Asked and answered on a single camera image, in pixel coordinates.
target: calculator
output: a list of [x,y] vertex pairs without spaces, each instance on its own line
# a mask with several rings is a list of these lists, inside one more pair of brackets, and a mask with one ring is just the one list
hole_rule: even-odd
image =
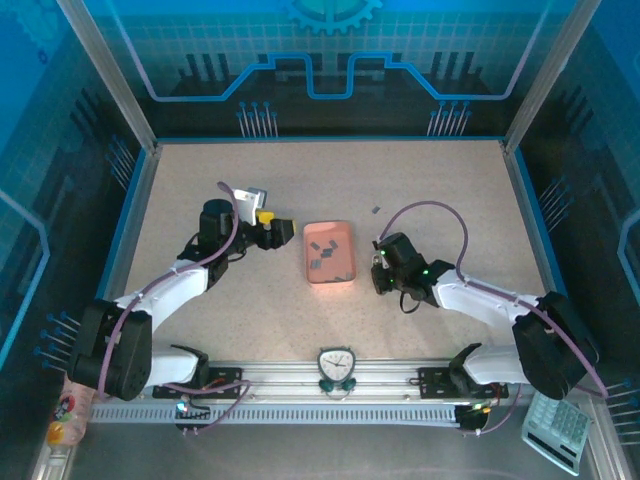
[[577,476],[593,421],[564,400],[536,392],[522,425],[522,439],[541,455]]

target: yellow block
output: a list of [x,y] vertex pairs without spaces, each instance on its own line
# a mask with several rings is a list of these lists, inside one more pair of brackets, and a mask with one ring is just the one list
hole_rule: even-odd
[[267,212],[266,210],[258,210],[256,212],[258,221],[263,225],[269,225],[271,220],[276,218],[276,214],[273,212]]

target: gear logo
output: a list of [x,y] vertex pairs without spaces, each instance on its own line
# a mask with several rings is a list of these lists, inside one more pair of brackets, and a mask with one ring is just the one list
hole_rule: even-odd
[[373,18],[373,10],[382,7],[381,0],[284,0],[290,20],[300,28],[311,28],[314,34],[336,31],[346,34],[349,28],[358,28],[364,20]]

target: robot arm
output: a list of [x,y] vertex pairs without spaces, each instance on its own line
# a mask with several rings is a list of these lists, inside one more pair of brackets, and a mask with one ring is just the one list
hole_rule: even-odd
[[[187,384],[191,388],[204,386],[208,378],[208,356],[189,347],[158,345],[152,341],[153,333],[182,305],[220,280],[229,267],[229,256],[243,256],[253,245],[263,250],[280,248],[295,233],[292,220],[276,219],[272,212],[262,210],[266,192],[236,189],[233,193],[240,223],[230,245],[215,260],[184,269],[210,257],[224,246],[232,233],[232,204],[226,200],[210,200],[200,214],[198,233],[169,269],[176,274],[167,276],[149,290],[123,324],[107,371],[106,393],[131,400],[148,386],[165,383]],[[113,302],[95,300],[85,310],[67,369],[72,381],[97,387],[106,345],[116,321],[139,295],[136,291]]]
[[555,292],[543,298],[518,294],[466,275],[463,281],[450,263],[435,260],[428,264],[403,233],[374,242],[374,247],[371,276],[378,294],[398,290],[401,308],[409,295],[416,302],[455,310],[492,328],[512,331],[514,344],[473,344],[453,359],[450,376],[461,394],[494,382],[530,383],[544,395],[562,399],[585,375],[573,351],[525,305],[546,312],[590,363],[597,362],[595,342],[566,297]]

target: metal post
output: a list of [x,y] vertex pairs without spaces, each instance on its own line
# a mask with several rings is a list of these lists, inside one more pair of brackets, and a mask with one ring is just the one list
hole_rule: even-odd
[[545,222],[545,223],[547,225],[553,224],[553,222],[555,222],[558,219],[558,217],[560,217],[560,214],[563,213],[563,212],[564,212],[565,216],[568,215],[569,212],[567,211],[567,208],[569,208],[571,205],[573,205],[573,202],[571,200],[569,200],[564,205],[562,205],[559,210],[555,210],[552,213],[550,213],[549,216],[547,217],[547,222]]
[[[100,298],[117,298],[125,293],[127,277],[133,261],[138,235],[142,228],[142,219],[151,194],[151,185],[158,168],[161,151],[162,147],[158,147],[154,155],[147,155],[144,161],[142,159],[139,160],[143,163],[137,167],[140,168],[140,174],[135,184],[135,189],[133,189],[131,208],[126,215],[120,245],[116,249],[113,258],[113,266],[108,273],[105,273],[98,287]],[[72,320],[64,312],[60,316],[76,323],[76,320]]]
[[549,95],[556,79],[569,61],[582,34],[586,30],[591,17],[600,5],[601,0],[578,0],[562,26],[549,55],[545,59],[527,96],[509,127],[505,136],[507,152],[514,152],[522,138],[538,114],[540,107]]
[[567,190],[564,190],[563,192],[557,193],[556,194],[556,198],[551,198],[551,199],[549,199],[548,202],[545,202],[543,205],[540,205],[540,210],[542,211],[542,216],[546,217],[546,216],[550,215],[551,213],[553,213],[553,210],[556,208],[556,205],[558,204],[558,202],[560,202],[559,207],[564,206],[562,204],[562,202],[564,201],[564,199],[562,197],[567,193],[568,193]]
[[544,192],[542,192],[540,194],[540,197],[538,197],[538,203],[542,203],[543,201],[546,201],[549,195],[551,195],[556,190],[556,188],[558,188],[562,184],[563,181],[564,181],[564,175],[562,175],[562,177],[560,177],[559,179],[554,178],[553,180],[551,180],[551,184],[547,188],[545,188]]
[[147,154],[152,155],[156,148],[153,130],[84,2],[57,2],[138,142]]

